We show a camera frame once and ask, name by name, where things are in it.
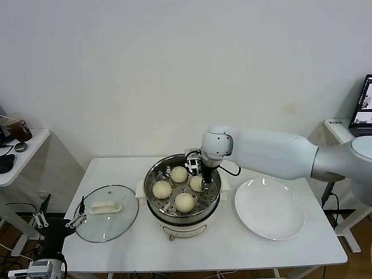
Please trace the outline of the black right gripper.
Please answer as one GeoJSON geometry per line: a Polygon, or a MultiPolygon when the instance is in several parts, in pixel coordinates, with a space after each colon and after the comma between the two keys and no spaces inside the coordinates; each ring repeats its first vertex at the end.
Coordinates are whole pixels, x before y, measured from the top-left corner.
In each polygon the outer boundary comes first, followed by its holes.
{"type": "Polygon", "coordinates": [[[217,167],[209,167],[204,164],[204,162],[201,162],[201,192],[206,191],[205,184],[210,184],[213,182],[213,173],[217,169],[217,167]]]}

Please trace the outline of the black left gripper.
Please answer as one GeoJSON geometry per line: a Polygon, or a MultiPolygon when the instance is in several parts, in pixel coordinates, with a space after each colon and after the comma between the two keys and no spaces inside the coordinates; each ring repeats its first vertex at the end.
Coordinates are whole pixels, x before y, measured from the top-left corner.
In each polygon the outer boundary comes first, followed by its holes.
{"type": "Polygon", "coordinates": [[[56,256],[62,253],[65,239],[73,234],[72,228],[77,228],[86,220],[85,196],[82,196],[78,206],[77,215],[72,219],[60,219],[47,221],[44,213],[47,212],[51,194],[49,194],[40,206],[39,211],[33,214],[39,228],[39,233],[44,237],[41,245],[40,256],[56,256]]]}

